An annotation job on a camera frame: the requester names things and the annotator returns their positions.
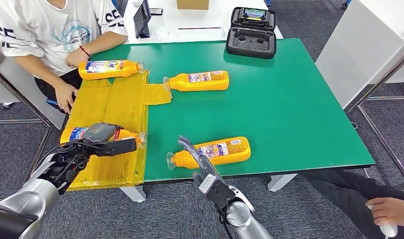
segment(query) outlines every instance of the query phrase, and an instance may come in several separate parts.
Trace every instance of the black pants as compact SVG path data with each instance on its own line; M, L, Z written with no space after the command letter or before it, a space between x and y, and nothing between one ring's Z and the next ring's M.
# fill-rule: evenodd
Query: black pants
M326 199L339 207L369 239L383 239L385 236L374 224L372 211L365 203L373 198L404 200L403 191L343 170L307 172L302 175ZM404 239L404 227L398 226L395 238Z
M81 87L82 78L79 75L78 69L73 70L69 73L66 73L66 74L60 76L60 78L67 84L74 86L76 89L79 89ZM54 87L52 87L47 82L45 82L39 78L36 78L36 77L35 77L35 82L36 82L36 85L38 86L39 90L47 97L47 103L49 105L51 105L52 107L58 109L61 113L66 113L58 107L56 91L55 91Z

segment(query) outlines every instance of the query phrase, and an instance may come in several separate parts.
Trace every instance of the graphic print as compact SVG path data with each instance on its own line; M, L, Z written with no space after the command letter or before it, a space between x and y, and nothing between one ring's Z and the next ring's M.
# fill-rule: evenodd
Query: graphic print
M89 27L82 24L76 19L69 19L61 32L61 35L55 33L54 28L51 30L51 36L57 41L64 44L63 48L66 51L73 51L73 46L76 42L88 43L91 38Z

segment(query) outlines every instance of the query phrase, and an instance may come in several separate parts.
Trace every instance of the human hand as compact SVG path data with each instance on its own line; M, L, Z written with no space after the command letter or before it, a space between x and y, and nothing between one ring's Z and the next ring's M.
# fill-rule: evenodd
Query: human hand
M79 63L81 63L82 61L88 61L89 57L88 55L83 52L80 48L72 51L69 53L69 55L66 56L66 59L64 60L64 62L66 63L66 65L70 66L70 67L78 67Z
M56 91L57 104L64 112L71 114L69 105L73 107L73 94L78 94L78 89L65 82L54 88Z
M404 201L396 198L374 198L366 206L374 205L372 215L376 225L393 224L404 227Z

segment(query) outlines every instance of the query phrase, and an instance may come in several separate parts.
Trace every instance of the black case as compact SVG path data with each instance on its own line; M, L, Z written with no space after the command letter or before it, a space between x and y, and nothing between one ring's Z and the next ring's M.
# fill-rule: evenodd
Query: black case
M274 11L269 12L267 24L246 24L238 21L240 11L244 7L236 7L231 15L231 29L228 32L226 50L229 54L271 59L276 52Z

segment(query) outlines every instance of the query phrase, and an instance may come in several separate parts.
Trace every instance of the white table leg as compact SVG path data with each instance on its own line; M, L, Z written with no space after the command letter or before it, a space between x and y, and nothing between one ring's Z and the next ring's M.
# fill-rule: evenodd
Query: white table leg
M122 187L120 189L134 202L142 203L146 200L146 194L143 192L143 186Z
M268 183L269 191L277 192L290 182L297 174L284 174L271 176L271 182Z
M8 109L13 104L14 104L14 102L3 103L3 107Z

